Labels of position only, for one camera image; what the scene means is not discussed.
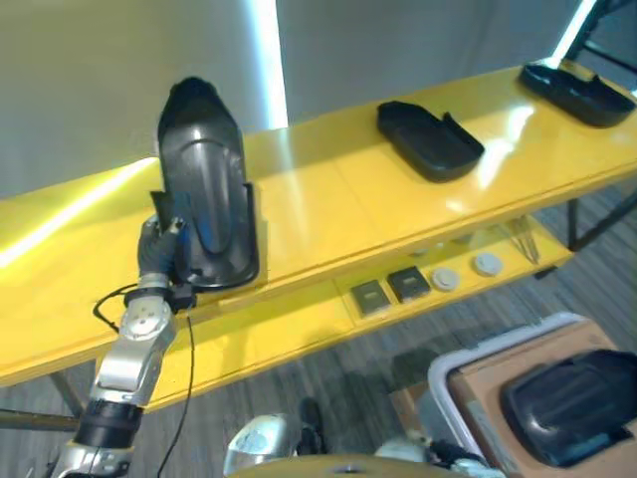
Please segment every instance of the lower yellow shelf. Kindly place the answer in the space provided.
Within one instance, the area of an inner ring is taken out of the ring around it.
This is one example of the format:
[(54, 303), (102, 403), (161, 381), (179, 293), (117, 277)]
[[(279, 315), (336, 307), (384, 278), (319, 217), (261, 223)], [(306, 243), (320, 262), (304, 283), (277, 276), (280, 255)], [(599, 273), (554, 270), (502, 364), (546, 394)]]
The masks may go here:
[[(353, 271), (308, 286), (248, 308), (211, 316), (210, 309), (192, 311), (196, 367), (193, 394), (254, 374), (290, 359), (316, 351), (360, 334), (397, 323), (417, 314), (456, 302), (527, 276), (551, 265), (561, 265), (571, 253), (538, 222), (530, 218), (531, 234), (539, 252), (532, 263), (516, 246), (510, 224), (476, 232), (469, 242), (451, 241), (429, 249), (419, 257), (398, 258), (374, 268)], [(496, 277), (483, 277), (471, 266), (472, 258), (491, 252), (504, 263)], [(432, 291), (417, 300), (400, 304), (386, 276), (416, 266), (429, 280), (438, 267), (453, 269), (460, 276), (453, 292)], [(377, 280), (390, 300), (390, 307), (363, 317), (350, 293), (353, 286)], [(185, 398), (190, 368), (190, 343), (185, 318), (166, 354), (149, 410)]]

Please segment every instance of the black cable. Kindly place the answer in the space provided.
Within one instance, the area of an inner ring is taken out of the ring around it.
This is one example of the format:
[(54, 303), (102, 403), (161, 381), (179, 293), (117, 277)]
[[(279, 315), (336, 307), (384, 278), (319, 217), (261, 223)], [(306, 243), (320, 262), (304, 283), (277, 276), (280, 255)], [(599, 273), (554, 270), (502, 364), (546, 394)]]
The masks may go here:
[(120, 287), (118, 289), (115, 289), (114, 291), (108, 293), (107, 295), (105, 295), (101, 299), (99, 299), (96, 302), (96, 304), (94, 305), (94, 307), (93, 307), (93, 315), (95, 317), (97, 317), (98, 319), (100, 319), (102, 322), (104, 322), (107, 326), (109, 326), (116, 334), (119, 334), (119, 327), (115, 324), (115, 322), (112, 322), (109, 319), (107, 319), (106, 317), (104, 317), (102, 312), (100, 312), (100, 307), (108, 299), (111, 299), (111, 298), (116, 297), (116, 296), (122, 296), (123, 292), (126, 289), (130, 289), (132, 287), (135, 287), (136, 285), (137, 284), (128, 284), (127, 286), (122, 286), (122, 287)]
[(190, 395), (192, 395), (192, 383), (195, 378), (195, 338), (192, 333), (192, 322), (190, 320), (190, 309), (186, 311), (186, 320), (188, 321), (188, 332), (190, 334), (190, 381), (188, 382), (188, 393), (186, 394), (186, 401), (183, 405), (183, 412), (181, 413), (181, 418), (179, 419), (179, 424), (177, 425), (177, 431), (175, 431), (175, 436), (172, 438), (172, 442), (168, 447), (168, 451), (166, 451), (166, 455), (163, 457), (161, 461), (161, 465), (159, 465), (159, 470), (157, 470), (157, 478), (160, 478), (161, 472), (163, 468), (166, 466), (168, 462), (168, 458), (170, 458), (170, 453), (172, 453), (173, 448), (177, 444), (179, 440), (179, 435), (181, 434), (181, 430), (183, 428), (183, 424), (186, 421), (186, 413), (188, 413), (188, 405), (190, 404)]

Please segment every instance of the black plastic tray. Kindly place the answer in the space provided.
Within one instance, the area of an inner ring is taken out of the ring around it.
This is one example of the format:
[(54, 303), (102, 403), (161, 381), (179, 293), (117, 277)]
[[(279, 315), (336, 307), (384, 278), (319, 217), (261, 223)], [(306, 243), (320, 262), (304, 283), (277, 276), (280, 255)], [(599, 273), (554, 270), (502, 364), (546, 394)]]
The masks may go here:
[(529, 90), (592, 126), (615, 126), (635, 109), (634, 102), (606, 85), (597, 75), (586, 82), (564, 70), (525, 65), (519, 80)]
[(435, 182), (467, 174), (485, 151), (449, 113), (437, 119), (418, 105), (383, 103), (377, 125), (416, 170)]

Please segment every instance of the table leg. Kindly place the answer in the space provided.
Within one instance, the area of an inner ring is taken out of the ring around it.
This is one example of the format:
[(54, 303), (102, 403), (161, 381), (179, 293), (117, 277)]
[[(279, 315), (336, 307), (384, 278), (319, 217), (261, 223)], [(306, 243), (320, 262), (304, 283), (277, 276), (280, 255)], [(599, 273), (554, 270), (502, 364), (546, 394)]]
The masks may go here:
[(0, 428), (33, 431), (75, 431), (78, 428), (84, 413), (84, 402), (62, 371), (54, 371), (49, 377), (73, 416), (0, 408)]
[(610, 227), (614, 226), (626, 217), (626, 215), (629, 214), (635, 207), (637, 207), (637, 189), (617, 204), (606, 217), (585, 232), (583, 236), (580, 238), (575, 237), (572, 244), (569, 241), (568, 249), (573, 252), (581, 251), (584, 247), (606, 232)]
[(54, 371), (49, 375), (62, 400), (69, 407), (75, 418), (80, 418), (84, 413), (85, 404), (73, 389), (62, 371)]
[(75, 431), (80, 421), (73, 416), (49, 415), (0, 409), (0, 428), (33, 431)]
[[(567, 204), (568, 211), (568, 249), (572, 252), (579, 252), (589, 245), (612, 226), (621, 221), (633, 209), (637, 207), (637, 189), (628, 197), (617, 204), (603, 219), (586, 231), (581, 237), (577, 237), (577, 212), (579, 209), (578, 199), (571, 199)], [(549, 267), (536, 273), (536, 279), (542, 279), (554, 271), (556, 267)]]

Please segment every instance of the yellow table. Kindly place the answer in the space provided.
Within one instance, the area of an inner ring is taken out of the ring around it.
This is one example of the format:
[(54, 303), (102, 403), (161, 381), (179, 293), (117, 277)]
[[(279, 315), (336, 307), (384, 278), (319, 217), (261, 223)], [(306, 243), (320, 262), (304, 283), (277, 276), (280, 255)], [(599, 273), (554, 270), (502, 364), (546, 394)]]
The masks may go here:
[[(400, 99), (436, 115), (451, 112), (485, 146), (476, 169), (449, 183), (423, 179), (377, 132), (380, 102), (246, 137), (263, 274), (223, 297), (200, 296), (193, 318), (197, 359), (206, 366), (197, 368), (195, 392), (567, 260), (569, 251), (536, 222), (538, 264), (488, 226), (637, 172), (637, 116), (610, 129), (587, 126), (524, 91), (518, 72)], [(0, 202), (0, 384), (107, 350), (115, 335), (91, 309), (135, 281), (136, 240), (152, 213), (148, 191), (160, 187), (158, 163), (147, 160)], [(469, 244), (409, 255), (476, 230)], [(476, 251), (503, 257), (503, 274), (473, 273)], [(363, 319), (349, 287), (376, 278), (387, 288), (387, 272), (412, 264), (424, 273), (436, 265), (460, 270), (461, 287), (408, 305), (387, 290), (393, 307)], [(121, 310), (116, 301), (105, 307), (114, 319)], [(187, 344), (181, 330), (151, 407), (184, 396)]]

